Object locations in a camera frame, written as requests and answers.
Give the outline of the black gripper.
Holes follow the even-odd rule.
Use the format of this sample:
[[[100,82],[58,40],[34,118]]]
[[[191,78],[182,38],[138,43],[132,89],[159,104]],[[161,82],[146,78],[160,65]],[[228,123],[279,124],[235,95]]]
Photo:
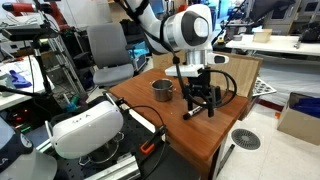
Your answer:
[[[188,77],[188,83],[182,84],[183,98],[187,101],[188,111],[193,110],[194,105],[208,109],[208,117],[214,116],[214,108],[221,104],[221,92],[219,86],[212,86],[211,68],[200,70],[198,77]]]

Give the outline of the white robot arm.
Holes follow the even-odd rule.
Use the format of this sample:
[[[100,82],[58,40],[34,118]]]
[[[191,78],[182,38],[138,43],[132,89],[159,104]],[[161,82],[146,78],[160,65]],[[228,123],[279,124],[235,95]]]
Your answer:
[[[126,12],[142,29],[154,54],[171,53],[173,66],[167,76],[179,79],[183,98],[189,110],[193,105],[206,109],[208,116],[223,106],[210,84],[211,65],[226,64],[229,57],[213,52],[212,17],[208,6],[195,4],[186,10],[159,20],[149,0],[124,0]]]

